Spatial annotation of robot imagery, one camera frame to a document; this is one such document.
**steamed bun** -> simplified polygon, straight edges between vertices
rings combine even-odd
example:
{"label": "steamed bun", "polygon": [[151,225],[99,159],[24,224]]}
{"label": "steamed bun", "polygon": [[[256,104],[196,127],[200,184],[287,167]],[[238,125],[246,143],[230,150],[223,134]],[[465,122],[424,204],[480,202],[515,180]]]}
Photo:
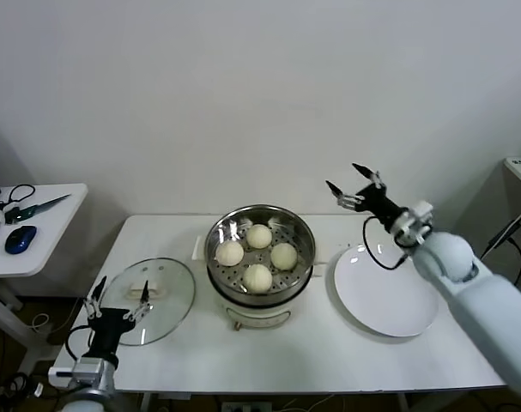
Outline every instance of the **steamed bun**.
{"label": "steamed bun", "polygon": [[271,230],[264,225],[254,225],[246,233],[247,243],[255,249],[263,249],[271,243]]}
{"label": "steamed bun", "polygon": [[279,270],[291,270],[298,261],[298,253],[289,243],[274,246],[270,257],[271,263]]}
{"label": "steamed bun", "polygon": [[227,240],[216,248],[216,260],[222,266],[235,266],[243,259],[245,252],[235,240]]}
{"label": "steamed bun", "polygon": [[271,288],[272,275],[263,264],[253,264],[243,274],[243,286],[250,294],[268,292]]}

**white wall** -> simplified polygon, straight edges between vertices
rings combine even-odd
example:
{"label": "white wall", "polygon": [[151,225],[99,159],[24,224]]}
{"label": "white wall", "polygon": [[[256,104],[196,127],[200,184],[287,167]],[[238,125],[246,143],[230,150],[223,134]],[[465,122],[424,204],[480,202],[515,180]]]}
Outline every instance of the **white wall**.
{"label": "white wall", "polygon": [[87,183],[87,255],[133,213],[339,212],[351,161],[450,226],[518,154],[519,0],[0,0],[1,180]]}

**scissors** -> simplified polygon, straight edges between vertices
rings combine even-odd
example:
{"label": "scissors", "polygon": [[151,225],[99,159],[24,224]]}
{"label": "scissors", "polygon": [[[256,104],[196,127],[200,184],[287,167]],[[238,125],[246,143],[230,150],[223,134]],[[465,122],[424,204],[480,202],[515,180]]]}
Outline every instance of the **scissors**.
{"label": "scissors", "polygon": [[64,199],[68,198],[69,195],[64,195],[61,197],[57,197],[56,199],[49,200],[48,202],[41,204],[34,204],[33,206],[29,206],[25,209],[20,209],[19,207],[14,207],[4,214],[4,220],[8,225],[18,223],[20,221],[25,221],[30,217],[38,215],[39,213],[46,212],[48,209],[62,202]]}
{"label": "scissors", "polygon": [[17,185],[12,188],[9,194],[9,200],[7,202],[0,202],[0,210],[3,210],[9,204],[19,203],[22,200],[31,197],[35,193],[35,186],[29,185],[27,183],[23,185]]}

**stainless steel pot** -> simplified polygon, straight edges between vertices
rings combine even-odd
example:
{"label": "stainless steel pot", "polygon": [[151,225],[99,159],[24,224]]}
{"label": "stainless steel pot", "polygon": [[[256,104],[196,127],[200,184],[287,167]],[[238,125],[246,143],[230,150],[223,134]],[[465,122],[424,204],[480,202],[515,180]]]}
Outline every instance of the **stainless steel pot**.
{"label": "stainless steel pot", "polygon": [[[272,232],[271,245],[252,249],[246,243],[246,232],[255,224],[262,224]],[[226,240],[238,241],[245,250],[243,260],[233,267],[216,261],[216,248]],[[291,270],[278,270],[270,261],[274,245],[288,242],[298,252],[298,263]],[[216,291],[234,304],[249,308],[269,308],[289,302],[310,281],[315,258],[315,240],[312,231],[296,214],[286,209],[257,204],[237,209],[222,217],[210,229],[205,240],[205,260],[209,278]],[[250,294],[242,285],[243,274],[252,264],[264,264],[273,275],[271,289],[264,294]]]}

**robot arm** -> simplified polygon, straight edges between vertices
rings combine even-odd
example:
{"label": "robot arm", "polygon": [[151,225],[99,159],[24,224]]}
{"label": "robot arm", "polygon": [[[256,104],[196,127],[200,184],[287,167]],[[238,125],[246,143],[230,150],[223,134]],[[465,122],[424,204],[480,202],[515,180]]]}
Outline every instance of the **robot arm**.
{"label": "robot arm", "polygon": [[438,289],[457,323],[494,370],[521,394],[521,293],[505,277],[494,275],[466,240],[434,232],[431,205],[400,208],[386,197],[377,173],[354,167],[372,183],[350,196],[327,182],[338,204],[370,211],[380,220],[418,273]]}
{"label": "robot arm", "polygon": [[72,368],[58,369],[59,377],[70,378],[73,391],[67,396],[63,412],[134,412],[134,405],[115,391],[113,375],[118,366],[116,356],[121,335],[133,330],[151,310],[148,282],[145,282],[140,305],[134,310],[100,308],[100,296],[106,278],[85,301],[88,326],[94,331],[89,351]]}

